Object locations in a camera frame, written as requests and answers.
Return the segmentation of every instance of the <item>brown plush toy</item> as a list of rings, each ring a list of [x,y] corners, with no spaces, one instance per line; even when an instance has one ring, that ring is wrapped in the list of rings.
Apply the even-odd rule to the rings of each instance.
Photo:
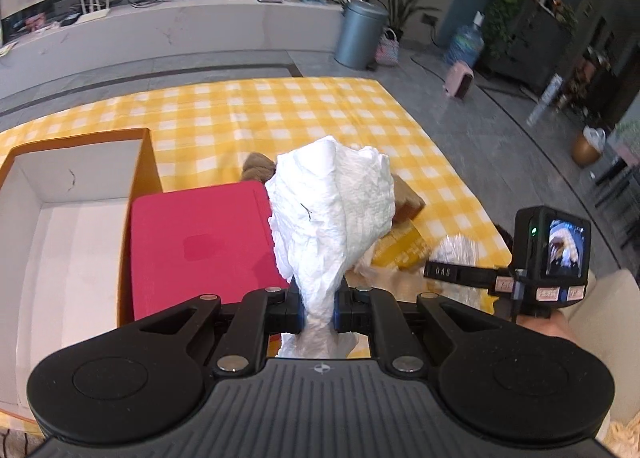
[[[261,153],[250,153],[242,166],[241,181],[256,180],[266,183],[276,173],[275,163]]]
[[[392,175],[392,177],[394,177],[394,197],[396,199],[396,214],[393,222],[399,224],[413,220],[424,208],[424,200],[398,175]]]

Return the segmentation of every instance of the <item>red plastic container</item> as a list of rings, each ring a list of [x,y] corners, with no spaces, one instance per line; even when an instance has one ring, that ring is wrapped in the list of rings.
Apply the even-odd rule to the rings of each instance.
[[[143,196],[131,211],[135,319],[201,294],[236,303],[287,287],[276,268],[263,184],[254,181]]]

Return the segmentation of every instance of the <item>trash can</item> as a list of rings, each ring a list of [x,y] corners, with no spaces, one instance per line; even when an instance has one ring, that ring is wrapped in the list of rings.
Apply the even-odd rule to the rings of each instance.
[[[387,17],[382,7],[359,0],[350,2],[335,48],[335,61],[349,68],[364,70],[376,58]]]

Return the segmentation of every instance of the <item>trash can lid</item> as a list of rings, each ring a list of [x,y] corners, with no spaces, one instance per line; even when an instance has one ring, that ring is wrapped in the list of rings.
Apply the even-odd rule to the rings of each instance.
[[[388,16],[386,9],[360,0],[352,0],[347,6],[350,11],[367,16],[368,18],[382,19]]]

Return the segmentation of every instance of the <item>white cloth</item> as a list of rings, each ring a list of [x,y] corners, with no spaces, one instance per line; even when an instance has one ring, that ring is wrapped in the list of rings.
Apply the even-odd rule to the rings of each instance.
[[[302,333],[284,334],[278,356],[345,357],[332,326],[334,294],[344,273],[391,229],[389,159],[325,137],[278,156],[266,188],[278,270],[287,281],[296,277],[306,311]]]

